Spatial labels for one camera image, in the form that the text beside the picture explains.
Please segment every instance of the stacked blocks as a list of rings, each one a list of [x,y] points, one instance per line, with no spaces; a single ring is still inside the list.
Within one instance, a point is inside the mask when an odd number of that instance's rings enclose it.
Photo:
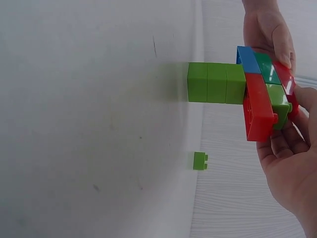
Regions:
[[[237,47],[236,64],[189,63],[189,102],[243,105],[248,141],[266,141],[299,110],[290,70],[251,47]]]
[[[281,130],[287,122],[287,114],[292,111],[292,104],[287,101],[282,85],[266,84],[273,111],[278,115],[275,130]]]
[[[188,101],[207,102],[207,64],[191,62],[187,74]]]
[[[227,72],[224,63],[207,63],[207,102],[225,103]]]
[[[286,94],[286,98],[288,102],[292,104],[291,112],[288,114],[288,117],[290,119],[293,119],[294,116],[297,115],[299,109],[299,105],[294,93],[294,88],[296,85],[294,77],[289,71],[289,69],[282,65],[280,62],[274,61],[273,65],[282,83],[284,92]]]
[[[246,73],[247,93],[243,112],[248,141],[264,142],[272,133],[276,116],[273,114],[266,85],[261,74]]]
[[[208,155],[205,152],[195,152],[194,153],[194,170],[206,170],[208,168],[207,162]]]
[[[189,63],[188,101],[243,103],[246,78],[243,67],[228,63]]]

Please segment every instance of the green block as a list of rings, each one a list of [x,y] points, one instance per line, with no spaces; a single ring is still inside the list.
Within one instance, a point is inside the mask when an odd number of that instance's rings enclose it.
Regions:
[[[274,124],[275,130],[281,130],[287,122],[287,114],[292,111],[292,104],[287,101],[281,85],[266,84],[267,92],[272,104],[273,112],[278,115],[278,122]]]
[[[206,164],[207,160],[208,160],[208,155],[206,155],[204,152],[195,152],[193,169],[206,170],[208,167]]]
[[[281,85],[271,58],[267,54],[254,53],[265,83]]]
[[[227,73],[224,63],[207,63],[207,102],[225,103]]]
[[[187,74],[188,101],[207,102],[207,64],[190,62]]]
[[[243,104],[244,92],[246,89],[246,77],[242,64],[226,64],[227,71],[227,104]]]

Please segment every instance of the blue block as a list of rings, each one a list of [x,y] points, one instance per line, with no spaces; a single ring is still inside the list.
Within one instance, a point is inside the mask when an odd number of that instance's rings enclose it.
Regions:
[[[261,74],[257,59],[250,46],[237,46],[236,63],[242,64],[245,73]]]

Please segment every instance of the red block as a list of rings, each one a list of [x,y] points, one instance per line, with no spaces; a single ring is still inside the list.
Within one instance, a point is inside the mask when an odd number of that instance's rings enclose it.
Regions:
[[[271,101],[261,74],[245,73],[247,80],[243,112],[248,141],[265,142],[273,132],[277,114],[273,114]]]
[[[294,77],[291,74],[291,71],[285,67],[284,65],[282,65],[280,62],[278,61],[274,61],[273,62],[275,71],[279,77],[279,80],[281,81],[283,88],[284,88],[284,92],[286,94],[286,98],[288,100],[289,103],[292,104],[292,111],[288,114],[288,117],[292,120],[294,118],[294,116],[297,115],[298,110],[299,110],[299,105],[298,102],[296,100],[295,97],[295,93],[294,93],[294,88],[295,88],[295,81],[294,81]]]

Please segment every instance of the finger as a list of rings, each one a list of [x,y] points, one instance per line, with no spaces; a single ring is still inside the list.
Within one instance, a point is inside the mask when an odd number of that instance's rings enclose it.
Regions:
[[[301,133],[302,137],[306,141],[307,145],[311,146],[311,141],[309,138],[309,131],[308,131],[308,116],[302,110],[299,110],[298,114],[293,119],[293,123],[298,128],[299,132]]]
[[[264,173],[267,174],[270,168],[269,165],[277,159],[272,151],[270,138],[268,138],[266,142],[257,142],[257,152],[262,169]]]
[[[295,50],[294,50],[294,47],[292,48],[292,51],[291,51],[291,73],[293,75],[295,75],[295,72],[296,72],[296,54],[295,54]]]
[[[317,91],[314,88],[302,88],[298,85],[294,88],[296,99],[303,108],[310,112],[317,101]]]
[[[275,130],[271,136],[271,147],[278,159],[284,159],[294,155],[280,130]]]
[[[309,140],[311,146],[317,147],[317,90],[314,88],[301,88],[296,86],[294,92],[299,105],[309,112]]]
[[[272,40],[277,59],[286,67],[291,68],[291,46],[286,24],[281,23],[273,30]]]
[[[309,146],[300,136],[291,121],[286,123],[281,132],[293,154],[299,154],[309,150]]]

